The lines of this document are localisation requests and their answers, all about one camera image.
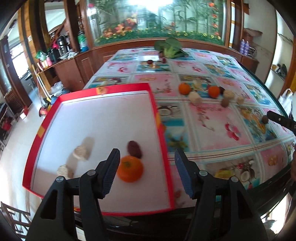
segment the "metal bolt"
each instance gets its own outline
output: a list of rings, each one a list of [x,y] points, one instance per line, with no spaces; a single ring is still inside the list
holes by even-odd
[[[93,176],[93,175],[96,174],[96,171],[95,171],[95,170],[89,170],[89,171],[87,172],[87,174],[88,174],[89,176]]]
[[[231,181],[233,181],[234,183],[237,183],[239,179],[237,177],[231,177]]]
[[[63,180],[64,180],[64,177],[62,177],[62,176],[59,176],[59,177],[56,178],[56,181],[58,183],[61,183]]]
[[[201,170],[200,171],[200,175],[203,176],[203,177],[205,177],[207,175],[207,171]]]

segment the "hand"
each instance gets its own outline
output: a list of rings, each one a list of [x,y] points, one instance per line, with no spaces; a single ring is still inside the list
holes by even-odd
[[[293,160],[291,163],[291,178],[296,181],[296,151],[293,153]]]

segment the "leafy green vegetable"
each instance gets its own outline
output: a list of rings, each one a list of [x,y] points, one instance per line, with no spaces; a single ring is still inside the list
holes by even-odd
[[[168,38],[165,41],[159,40],[154,43],[155,50],[163,51],[163,55],[166,58],[188,56],[188,54],[184,52],[181,47],[181,43],[175,38]]]

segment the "patterned tablecloth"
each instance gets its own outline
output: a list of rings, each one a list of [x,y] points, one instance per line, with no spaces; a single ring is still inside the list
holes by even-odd
[[[151,47],[120,50],[85,86],[150,84],[165,129],[176,208],[195,205],[185,194],[174,164],[176,148],[182,148],[200,169],[219,178],[235,175],[250,189],[292,160],[295,143],[289,130],[272,121],[262,124],[261,117],[267,111],[283,113],[275,98],[235,58],[206,50],[184,50],[188,57],[167,59],[165,64],[157,62],[158,51]],[[147,64],[150,59],[154,61],[152,65]],[[187,96],[179,93],[180,83],[188,83],[203,103],[192,105]],[[222,96],[208,96],[207,88],[212,85],[243,96],[245,103],[239,106],[233,100],[228,108],[223,108]]]

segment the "bright window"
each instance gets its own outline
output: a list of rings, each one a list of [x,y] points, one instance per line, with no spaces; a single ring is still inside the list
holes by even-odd
[[[12,48],[10,53],[15,71],[17,72],[18,77],[21,78],[29,69],[22,45],[19,44]]]

